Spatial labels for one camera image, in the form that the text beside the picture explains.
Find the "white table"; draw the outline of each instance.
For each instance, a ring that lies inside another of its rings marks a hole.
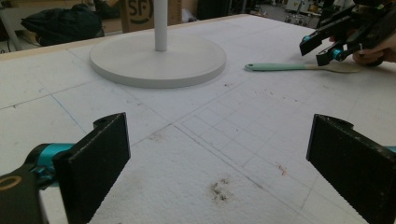
[[[301,57],[312,30],[254,16],[169,32],[221,45],[223,74],[171,90],[115,84],[89,65],[101,39],[2,56],[0,175],[35,146],[75,143],[96,119],[126,112],[132,158],[91,223],[365,223],[305,160],[312,118],[345,119],[394,146],[396,64],[349,75],[252,73],[246,63],[316,63],[328,43]],[[59,190],[42,198],[50,223],[66,223]]]

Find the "round white base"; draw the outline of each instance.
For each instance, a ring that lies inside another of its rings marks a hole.
[[[118,35],[91,51],[102,77],[141,88],[178,88],[206,82],[222,73],[226,54],[217,44],[191,35],[168,35],[167,51],[156,51],[154,33]]]

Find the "cardboard box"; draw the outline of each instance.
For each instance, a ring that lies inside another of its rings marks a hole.
[[[153,0],[121,0],[122,32],[154,28]],[[181,23],[181,0],[168,0],[168,25]]]

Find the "floor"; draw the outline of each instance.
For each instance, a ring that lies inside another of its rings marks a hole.
[[[275,7],[272,6],[271,4],[261,5],[261,9],[262,9],[262,14],[264,14],[266,18],[275,21],[285,21],[288,15],[291,16],[295,15],[286,12],[285,6],[281,4],[276,4]],[[305,22],[307,23],[306,25],[307,27],[315,29],[318,23],[318,18],[304,17],[304,19]],[[23,49],[34,49],[39,47],[37,44],[31,43],[30,41],[26,40],[23,37],[20,37],[20,43]],[[15,49],[11,42],[9,43],[8,41],[0,42],[0,53],[8,53],[13,51],[15,51]]]

